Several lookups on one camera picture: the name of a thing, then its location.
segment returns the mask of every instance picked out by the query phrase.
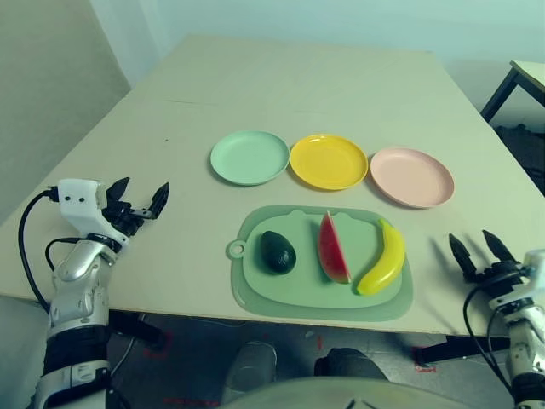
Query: green cutting board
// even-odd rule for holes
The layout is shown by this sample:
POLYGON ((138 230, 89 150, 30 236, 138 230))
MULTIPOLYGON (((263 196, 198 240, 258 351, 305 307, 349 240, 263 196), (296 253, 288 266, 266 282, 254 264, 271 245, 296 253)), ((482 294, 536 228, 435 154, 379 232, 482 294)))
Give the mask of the green cutting board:
POLYGON ((383 291, 374 296, 355 291, 382 253, 380 218, 353 209, 276 205, 255 210, 244 221, 237 240, 227 247, 235 299, 250 312, 278 317, 368 321, 399 317, 412 301, 406 260, 401 275, 383 291), (327 210, 353 276, 351 285, 331 281, 319 264, 318 232, 327 210), (261 260, 259 243, 267 230, 282 234, 295 248, 297 262, 288 274, 271 274, 261 260))

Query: toy fruit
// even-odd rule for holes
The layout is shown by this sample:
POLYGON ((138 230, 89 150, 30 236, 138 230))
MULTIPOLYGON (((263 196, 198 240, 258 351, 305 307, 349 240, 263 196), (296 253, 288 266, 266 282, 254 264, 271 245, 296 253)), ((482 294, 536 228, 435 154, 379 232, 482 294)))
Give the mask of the toy fruit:
POLYGON ((339 238, 329 212, 324 215, 318 237, 320 264, 330 279, 339 284, 350 283, 348 265, 342 255, 339 238))
POLYGON ((290 242, 282 234, 270 231, 261 235, 261 258, 278 274, 289 273, 297 260, 290 242))
POLYGON ((380 219, 384 251, 375 266, 359 281, 359 294, 372 296, 394 281, 403 267, 405 244, 401 232, 393 228, 386 220, 380 219))

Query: tabletop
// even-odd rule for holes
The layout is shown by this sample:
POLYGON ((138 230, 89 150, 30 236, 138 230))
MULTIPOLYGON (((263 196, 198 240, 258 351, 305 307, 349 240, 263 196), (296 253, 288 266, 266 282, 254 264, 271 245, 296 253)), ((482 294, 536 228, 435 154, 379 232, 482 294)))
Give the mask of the tabletop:
MULTIPOLYGON (((151 313, 331 325, 381 331, 466 334, 462 303, 471 288, 450 254, 448 233, 468 244, 482 268, 492 260, 481 229, 517 257, 543 246, 545 199, 479 116, 433 54, 189 37, 97 124, 37 187, 82 177, 111 183, 130 176, 125 198, 149 205, 165 181, 163 214, 132 238, 109 286, 111 307, 151 313), (379 194, 370 178, 323 193, 288 171, 256 187, 225 183, 209 166, 211 148, 243 129, 267 130, 292 145, 335 133, 367 154, 384 147, 420 149, 444 163, 454 197, 412 210, 379 194), (231 292, 227 244, 244 218, 265 205, 315 205, 372 210, 404 234, 414 301, 396 320, 345 322, 266 317, 240 307, 231 292)), ((16 230, 28 200, 0 227, 0 293, 32 297, 20 264, 16 230)), ((40 203, 26 225, 26 247, 38 286, 53 294, 44 246, 75 232, 57 204, 40 203)), ((59 245, 54 258, 68 246, 59 245)), ((470 309, 485 332, 483 300, 470 309)))
POLYGON ((530 61, 511 61, 511 66, 530 79, 537 88, 545 92, 545 64, 530 61))

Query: green plate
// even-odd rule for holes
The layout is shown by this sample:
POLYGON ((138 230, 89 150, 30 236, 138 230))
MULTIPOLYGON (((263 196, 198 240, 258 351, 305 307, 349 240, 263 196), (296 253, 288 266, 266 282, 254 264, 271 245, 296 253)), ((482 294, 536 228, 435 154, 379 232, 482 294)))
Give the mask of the green plate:
POLYGON ((218 175, 245 186, 274 179, 289 161, 286 142, 263 130, 233 132, 216 143, 210 153, 210 163, 218 175))
POLYGON ((232 258, 232 291, 252 313, 325 320, 392 320, 412 301, 412 280, 405 260, 402 274, 374 296, 361 296, 355 285, 382 253, 382 216, 365 210, 276 205, 252 212, 238 239, 227 247, 232 258), (319 265, 317 239, 324 213, 333 216, 353 276, 351 285, 332 282, 319 265), (261 235, 271 230, 294 246, 297 262, 286 275, 270 274, 259 252, 261 235))

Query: red tape mark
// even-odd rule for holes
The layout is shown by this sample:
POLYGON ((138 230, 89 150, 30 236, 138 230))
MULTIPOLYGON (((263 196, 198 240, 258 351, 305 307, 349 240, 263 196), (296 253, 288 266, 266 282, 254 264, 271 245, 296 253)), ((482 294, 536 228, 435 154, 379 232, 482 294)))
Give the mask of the red tape mark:
POLYGON ((179 407, 218 407, 220 402, 217 400, 186 399, 186 398, 163 398, 165 405, 179 407))
POLYGON ((166 336, 167 340, 164 344, 163 350, 160 352, 155 352, 149 348, 144 348, 144 356, 146 358, 151 360, 165 360, 167 356, 169 356, 169 351, 172 348, 172 340, 174 336, 172 335, 171 331, 166 331, 164 335, 166 336))
POLYGON ((420 366, 418 365, 418 362, 416 361, 416 351, 420 349, 421 347, 412 347, 412 360, 415 363, 415 371, 423 373, 423 372, 437 372, 437 366, 420 366))

